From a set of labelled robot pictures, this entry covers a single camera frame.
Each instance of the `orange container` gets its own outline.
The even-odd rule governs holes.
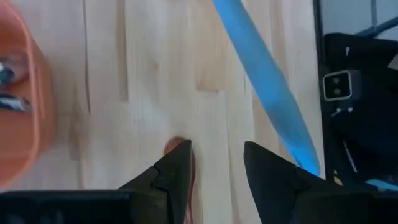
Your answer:
[[[22,16],[0,0],[0,58],[16,52],[26,55],[29,76],[2,91],[29,100],[33,112],[0,110],[0,188],[27,171],[55,135],[50,69]]]

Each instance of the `orange cup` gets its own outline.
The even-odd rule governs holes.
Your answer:
[[[0,0],[0,58],[15,53],[26,55],[29,75],[1,91],[29,100],[33,112],[0,110],[0,188],[29,170],[55,136],[49,66],[21,14]]]

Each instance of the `light wood grain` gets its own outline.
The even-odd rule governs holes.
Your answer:
[[[195,223],[260,223],[245,141],[292,161],[211,0],[13,0],[53,68],[57,140],[12,189],[115,189],[193,141]],[[312,1],[244,0],[323,162]]]

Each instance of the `wooden table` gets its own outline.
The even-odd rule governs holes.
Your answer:
[[[115,189],[174,135],[193,141],[195,223],[260,223],[244,141],[279,142],[211,0],[12,0],[53,69],[58,132],[11,189]],[[312,0],[245,0],[324,176]]]

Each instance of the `wooden surface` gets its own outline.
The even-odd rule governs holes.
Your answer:
[[[11,189],[115,189],[181,135],[197,157],[195,223],[260,223],[244,141],[292,159],[211,0],[12,2],[52,66],[58,133]],[[244,4],[288,79],[323,169],[312,1]]]

